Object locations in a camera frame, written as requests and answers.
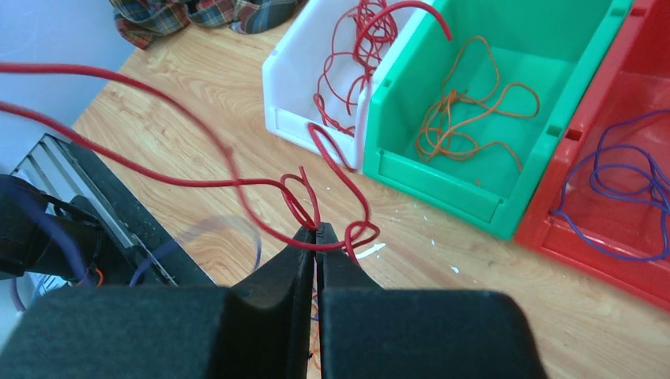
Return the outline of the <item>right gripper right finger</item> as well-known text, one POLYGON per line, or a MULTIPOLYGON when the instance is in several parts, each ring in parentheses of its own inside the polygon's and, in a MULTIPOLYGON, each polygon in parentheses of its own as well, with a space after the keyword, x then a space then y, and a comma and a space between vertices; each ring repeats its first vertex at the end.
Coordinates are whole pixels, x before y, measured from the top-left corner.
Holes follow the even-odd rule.
POLYGON ((509 295, 385 289, 343 250, 316 259, 324 378, 546 377, 509 295))

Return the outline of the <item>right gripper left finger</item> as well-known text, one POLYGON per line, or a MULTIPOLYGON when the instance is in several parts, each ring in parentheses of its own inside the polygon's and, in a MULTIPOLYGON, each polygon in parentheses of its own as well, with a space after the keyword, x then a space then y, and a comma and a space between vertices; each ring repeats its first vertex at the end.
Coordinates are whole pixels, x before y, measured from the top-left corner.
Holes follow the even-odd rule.
POLYGON ((4 378, 304 378, 313 253, 288 246, 233 287, 68 287, 1 351, 4 378))

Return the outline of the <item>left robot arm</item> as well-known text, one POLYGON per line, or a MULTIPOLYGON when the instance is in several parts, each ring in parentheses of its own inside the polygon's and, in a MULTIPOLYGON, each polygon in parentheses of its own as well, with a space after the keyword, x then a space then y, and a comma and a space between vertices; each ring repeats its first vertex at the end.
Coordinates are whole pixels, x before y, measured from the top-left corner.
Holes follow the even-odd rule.
POLYGON ((1 176, 1 278, 36 272, 91 282, 106 232, 96 217, 22 178, 1 176))

